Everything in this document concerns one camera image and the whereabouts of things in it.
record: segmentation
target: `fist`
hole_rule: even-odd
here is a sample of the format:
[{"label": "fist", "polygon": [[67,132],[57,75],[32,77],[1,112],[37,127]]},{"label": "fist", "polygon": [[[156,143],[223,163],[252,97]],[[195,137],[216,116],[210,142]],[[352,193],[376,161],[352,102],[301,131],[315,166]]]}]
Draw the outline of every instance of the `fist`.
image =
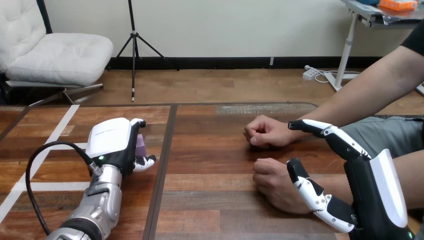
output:
[{"label": "fist", "polygon": [[260,115],[244,128],[246,140],[253,146],[284,147],[297,139],[297,131],[288,128],[288,124]]},{"label": "fist", "polygon": [[287,213],[312,212],[293,186],[287,166],[272,158],[258,159],[253,165],[253,181],[268,202]]}]

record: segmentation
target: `human arm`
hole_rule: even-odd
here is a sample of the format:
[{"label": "human arm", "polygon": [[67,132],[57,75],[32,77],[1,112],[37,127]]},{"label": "human arm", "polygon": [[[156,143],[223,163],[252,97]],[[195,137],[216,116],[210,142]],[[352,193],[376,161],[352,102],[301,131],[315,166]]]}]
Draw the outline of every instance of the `human arm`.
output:
[{"label": "human arm", "polygon": [[422,82],[424,56],[399,46],[301,119],[342,127],[379,112]]},{"label": "human arm", "polygon": [[[400,186],[408,209],[424,208],[424,150],[393,159]],[[257,188],[276,208],[295,214],[309,213],[304,200],[293,187],[287,166],[272,158],[258,159],[253,166],[253,180]],[[344,174],[311,177],[324,188],[324,194],[332,194],[351,204],[352,192]]]},{"label": "human arm", "polygon": [[[367,68],[327,102],[300,119],[312,119],[342,127],[377,113],[422,82],[424,21],[396,50]],[[271,144],[282,147],[308,135],[299,130],[288,130],[286,126],[287,123],[277,124],[271,122],[270,118],[260,116],[246,126],[245,136],[255,146]]]}]

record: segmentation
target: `black tripod stand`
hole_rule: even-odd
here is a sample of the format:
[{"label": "black tripod stand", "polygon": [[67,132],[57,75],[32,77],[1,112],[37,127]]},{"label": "black tripod stand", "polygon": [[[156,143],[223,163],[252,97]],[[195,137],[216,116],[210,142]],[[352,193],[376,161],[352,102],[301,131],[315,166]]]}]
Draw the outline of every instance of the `black tripod stand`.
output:
[{"label": "black tripod stand", "polygon": [[[129,35],[128,40],[126,41],[125,45],[122,47],[118,55],[116,56],[116,60],[121,56],[124,49],[127,47],[128,43],[132,40],[132,94],[131,94],[131,100],[134,102],[135,100],[135,87],[136,87],[136,63],[139,62],[140,56],[139,56],[139,47],[137,45],[137,38],[143,41],[149,48],[151,48],[155,53],[157,53],[163,60],[165,60],[165,57],[156,50],[152,45],[150,45],[146,40],[144,40],[138,32],[136,32],[136,27],[134,25],[134,17],[133,17],[133,4],[131,3],[131,0],[128,0],[128,6],[129,6],[129,17],[131,18],[131,27],[132,27],[132,33]],[[173,69],[176,69],[179,71],[180,69],[178,67],[172,66]]]}]

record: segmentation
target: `white wall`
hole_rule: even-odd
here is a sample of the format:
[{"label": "white wall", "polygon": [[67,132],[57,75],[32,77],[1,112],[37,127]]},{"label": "white wall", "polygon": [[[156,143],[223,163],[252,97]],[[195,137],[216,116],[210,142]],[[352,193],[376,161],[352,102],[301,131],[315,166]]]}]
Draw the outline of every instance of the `white wall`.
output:
[{"label": "white wall", "polygon": [[[54,33],[131,32],[127,0],[44,0]],[[136,30],[167,57],[340,56],[351,17],[340,0],[132,0]],[[358,24],[351,56],[384,56],[407,30]],[[131,56],[131,45],[123,56]],[[140,43],[141,56],[156,56]]]}]

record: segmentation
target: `person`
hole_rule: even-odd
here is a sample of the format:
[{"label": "person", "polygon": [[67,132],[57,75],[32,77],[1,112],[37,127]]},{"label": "person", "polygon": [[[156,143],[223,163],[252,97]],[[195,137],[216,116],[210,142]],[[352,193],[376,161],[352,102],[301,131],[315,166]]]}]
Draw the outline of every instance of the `person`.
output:
[{"label": "person", "polygon": [[[398,48],[364,70],[324,104],[299,119],[311,119],[341,127],[372,158],[383,149],[389,149],[406,207],[424,208],[423,118],[370,117],[423,82],[424,20]],[[289,130],[286,122],[264,115],[256,117],[244,128],[246,140],[258,147],[284,147],[309,134]],[[258,159],[253,170],[253,180],[258,190],[271,205],[294,214],[311,211],[293,187],[284,163],[272,158]],[[313,180],[326,193],[348,203],[353,201],[345,175]],[[422,236],[417,236],[416,239],[422,239]]]}]

